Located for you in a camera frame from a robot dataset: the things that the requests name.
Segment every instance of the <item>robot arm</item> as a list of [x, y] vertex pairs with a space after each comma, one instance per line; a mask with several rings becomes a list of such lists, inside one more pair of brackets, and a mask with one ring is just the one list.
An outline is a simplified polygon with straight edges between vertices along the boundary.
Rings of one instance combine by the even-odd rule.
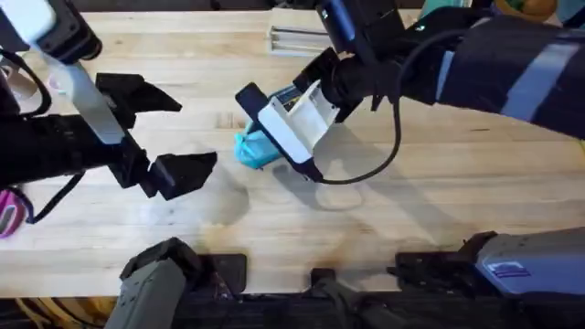
[[[392, 161], [400, 142], [400, 96], [585, 138], [585, 111], [578, 107], [585, 77], [581, 32], [471, 8], [440, 8], [408, 29], [391, 2], [324, 0], [317, 11], [336, 52], [354, 56], [340, 60], [329, 48], [317, 57], [294, 80], [305, 95], [290, 111], [253, 83], [236, 96], [292, 167], [315, 182], [354, 183]], [[368, 96], [373, 111], [384, 96], [394, 104], [394, 152], [369, 174], [328, 181], [314, 165], [314, 146]]]
[[16, 32], [2, 35], [4, 45], [18, 44], [6, 40], [20, 38], [39, 51], [80, 112], [43, 116], [51, 99], [42, 81], [12, 49], [0, 49], [27, 72], [43, 98], [36, 111], [20, 113], [0, 75], [0, 142], [12, 146], [0, 150], [1, 189], [60, 175], [79, 177], [105, 165], [122, 188], [140, 185], [149, 197], [160, 192], [169, 200], [205, 183], [217, 161], [215, 153], [164, 154], [151, 165], [129, 133], [136, 113], [180, 111], [181, 105], [140, 75], [98, 73], [94, 83], [80, 60], [98, 57], [101, 42], [70, 0], [3, 0], [0, 5]]

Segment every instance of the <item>wooden tabletop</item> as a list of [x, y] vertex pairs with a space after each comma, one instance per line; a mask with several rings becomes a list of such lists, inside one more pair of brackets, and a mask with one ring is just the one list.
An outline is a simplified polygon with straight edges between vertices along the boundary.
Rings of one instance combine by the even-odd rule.
[[[173, 236], [197, 252], [244, 252], [247, 292], [299, 292], [313, 267], [358, 289], [394, 289], [385, 268], [401, 250], [458, 249], [480, 231], [528, 233], [585, 222], [585, 153], [570, 138], [513, 119], [402, 100], [404, 142], [382, 174], [352, 186], [305, 182], [285, 161], [253, 171], [233, 156], [246, 114], [234, 94], [271, 92], [308, 58], [266, 54], [268, 12], [85, 15], [103, 41], [91, 73], [139, 73], [184, 105], [140, 114], [133, 136], [158, 154], [214, 150], [199, 191], [165, 202], [88, 172], [42, 222], [0, 241], [0, 296], [115, 295], [122, 267]], [[42, 76], [46, 71], [33, 55]], [[74, 112], [55, 95], [55, 112]], [[327, 177], [378, 165], [392, 145], [389, 106], [363, 104], [316, 151]], [[26, 186], [37, 209], [67, 177]]]

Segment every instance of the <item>teal plastic item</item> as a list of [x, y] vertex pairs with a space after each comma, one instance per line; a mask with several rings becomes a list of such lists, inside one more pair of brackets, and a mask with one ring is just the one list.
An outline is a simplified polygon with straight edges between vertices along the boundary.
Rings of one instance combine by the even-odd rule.
[[244, 165], [252, 169], [262, 169], [282, 155], [262, 130], [249, 133], [252, 124], [248, 123], [243, 133], [236, 133], [235, 155]]
[[585, 6], [585, 0], [558, 0], [557, 17], [561, 22], [571, 19]]
[[424, 2], [422, 9], [420, 10], [419, 19], [425, 17], [430, 12], [443, 6], [464, 6], [464, 0], [427, 0]]

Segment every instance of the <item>black cable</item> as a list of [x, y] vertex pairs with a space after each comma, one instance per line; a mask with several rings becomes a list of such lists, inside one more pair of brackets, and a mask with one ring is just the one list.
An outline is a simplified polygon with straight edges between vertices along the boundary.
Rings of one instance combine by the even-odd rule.
[[435, 44], [442, 42], [446, 39], [452, 38], [452, 37], [462, 37], [465, 33], [467, 33], [468, 30], [463, 30], [463, 29], [458, 29], [458, 30], [451, 30], [451, 31], [445, 31], [445, 32], [441, 32], [435, 36], [432, 36], [426, 40], [424, 40], [422, 43], [420, 43], [420, 45], [418, 45], [416, 48], [414, 48], [414, 50], [412, 50], [412, 52], [410, 52], [409, 56], [404, 60], [404, 63], [402, 64], [402, 67], [400, 68], [399, 74], [396, 78], [396, 82], [394, 83], [394, 90], [393, 92], [391, 92], [390, 94], [387, 94], [387, 96], [393, 99], [392, 102], [392, 110], [394, 112], [394, 146], [392, 148], [392, 152], [390, 153], [390, 156], [388, 157], [388, 159], [386, 159], [386, 161], [384, 161], [381, 165], [379, 165], [377, 168], [373, 169], [372, 171], [354, 177], [354, 178], [350, 178], [350, 179], [344, 179], [344, 180], [330, 180], [330, 179], [322, 179], [320, 180], [318, 183], [322, 183], [322, 184], [327, 184], [327, 185], [334, 185], [334, 186], [340, 186], [340, 185], [349, 185], [349, 184], [354, 184], [354, 183], [358, 183], [361, 181], [364, 181], [368, 178], [371, 178], [379, 173], [381, 173], [384, 169], [386, 169], [391, 163], [392, 161], [394, 161], [394, 158], [396, 157], [396, 155], [399, 152], [399, 148], [400, 148], [400, 143], [402, 142], [402, 126], [401, 126], [401, 122], [400, 122], [400, 96], [401, 96], [401, 92], [402, 92], [402, 81], [404, 80], [404, 77], [406, 76], [406, 74], [408, 73], [410, 67], [412, 66], [412, 63], [414, 63], [414, 61], [420, 56], [420, 54], [427, 50], [427, 48], [434, 46]]
[[81, 178], [85, 175], [85, 172], [81, 172], [79, 174], [74, 175], [68, 182], [63, 186], [57, 194], [55, 194], [43, 207], [43, 209], [35, 216], [35, 208], [33, 207], [33, 203], [30, 201], [28, 196], [24, 194], [21, 190], [16, 187], [7, 186], [4, 187], [4, 190], [10, 191], [14, 193], [20, 199], [23, 206], [27, 209], [28, 224], [37, 224], [38, 221], [45, 218], [58, 204], [59, 202], [65, 197], [73, 188], [80, 182]]

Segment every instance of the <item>cable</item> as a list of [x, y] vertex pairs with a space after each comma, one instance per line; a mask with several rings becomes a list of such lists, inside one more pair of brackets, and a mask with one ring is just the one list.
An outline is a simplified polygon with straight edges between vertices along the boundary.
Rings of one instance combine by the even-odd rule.
[[80, 182], [81, 178], [85, 175], [85, 172], [81, 172], [79, 174], [74, 175], [68, 182], [63, 186], [57, 194], [55, 194], [43, 207], [43, 209], [35, 216], [35, 208], [33, 207], [33, 203], [30, 201], [28, 196], [24, 194], [18, 188], [12, 186], [6, 186], [3, 189], [10, 191], [15, 194], [20, 199], [20, 202], [23, 203], [25, 209], [28, 213], [27, 223], [28, 224], [37, 224], [38, 221], [45, 218], [58, 204], [59, 202], [65, 197], [77, 184]]
[[379, 173], [381, 173], [384, 169], [386, 169], [391, 163], [392, 161], [394, 161], [394, 158], [396, 158], [396, 155], [399, 152], [399, 148], [400, 148], [400, 144], [402, 142], [402, 126], [401, 126], [401, 122], [400, 122], [400, 94], [402, 92], [402, 81], [404, 80], [404, 77], [406, 76], [407, 72], [409, 71], [410, 67], [412, 66], [412, 63], [414, 63], [414, 61], [420, 56], [420, 54], [427, 50], [427, 48], [434, 46], [435, 44], [442, 42], [446, 39], [452, 38], [452, 37], [462, 37], [465, 33], [467, 33], [468, 30], [463, 30], [463, 29], [457, 29], [457, 30], [451, 30], [451, 31], [445, 31], [445, 32], [441, 32], [435, 36], [432, 36], [426, 40], [424, 40], [422, 43], [420, 43], [420, 45], [418, 45], [416, 48], [414, 48], [414, 50], [412, 50], [412, 52], [410, 52], [409, 56], [404, 60], [404, 63], [402, 64], [402, 67], [400, 68], [399, 74], [396, 78], [396, 82], [394, 83], [394, 90], [392, 93], [388, 94], [388, 97], [392, 97], [393, 102], [392, 102], [392, 111], [394, 113], [393, 118], [394, 118], [394, 146], [392, 148], [392, 152], [390, 153], [390, 156], [386, 159], [386, 161], [384, 161], [381, 165], [379, 165], [377, 168], [373, 169], [372, 171], [363, 174], [363, 175], [359, 175], [357, 177], [354, 178], [350, 178], [350, 179], [344, 179], [344, 180], [331, 180], [331, 179], [322, 179], [320, 180], [318, 183], [322, 183], [322, 184], [327, 184], [327, 185], [333, 185], [333, 186], [341, 186], [341, 185], [349, 185], [349, 184], [354, 184], [354, 183], [358, 183], [361, 181], [364, 181], [368, 178], [371, 178]]
[[98, 325], [98, 324], [91, 324], [83, 319], [80, 319], [77, 315], [75, 315], [72, 311], [70, 311], [67, 307], [65, 307], [65, 305], [57, 298], [53, 298], [50, 297], [50, 300], [57, 305], [57, 307], [63, 311], [63, 313], [65, 313], [66, 315], [68, 315], [71, 319], [73, 319], [75, 322], [81, 324], [83, 327], [89, 327], [89, 328], [98, 328], [101, 329], [103, 328], [103, 325]]

